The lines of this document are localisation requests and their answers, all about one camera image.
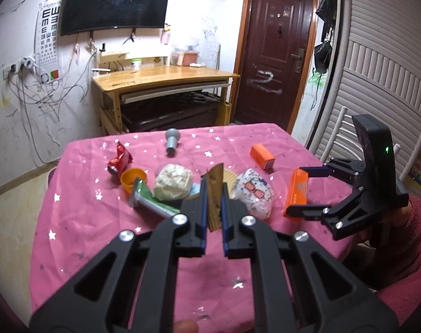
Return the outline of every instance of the wooden desk top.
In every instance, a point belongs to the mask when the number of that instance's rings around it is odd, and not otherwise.
[[[138,71],[115,71],[107,76],[97,76],[93,81],[106,93],[127,93],[160,86],[178,85],[188,82],[208,82],[239,77],[234,73],[207,67],[156,66]]]

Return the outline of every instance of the gray microphone toy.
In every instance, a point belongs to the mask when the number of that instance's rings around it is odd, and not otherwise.
[[[168,155],[175,155],[178,141],[181,134],[177,129],[171,128],[166,131],[166,151]]]

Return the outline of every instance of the hand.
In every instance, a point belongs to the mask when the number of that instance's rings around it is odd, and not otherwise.
[[[384,216],[382,222],[386,223],[390,221],[394,228],[401,228],[408,222],[409,218],[411,217],[411,212],[412,206],[411,202],[409,202],[409,204],[403,208],[398,208],[388,212]]]
[[[198,333],[198,325],[194,321],[178,321],[174,323],[173,333]]]

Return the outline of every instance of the red snack bag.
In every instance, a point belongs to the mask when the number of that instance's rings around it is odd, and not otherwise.
[[[113,158],[107,164],[107,170],[113,176],[120,178],[121,174],[126,169],[127,164],[132,162],[132,155],[120,142],[116,143],[116,154],[117,157]]]

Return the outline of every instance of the door lock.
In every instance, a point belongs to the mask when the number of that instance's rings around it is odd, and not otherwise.
[[[296,54],[291,54],[291,56],[295,60],[294,71],[297,74],[301,73],[301,67],[303,66],[303,58],[305,57],[305,50],[304,49],[297,49]]]

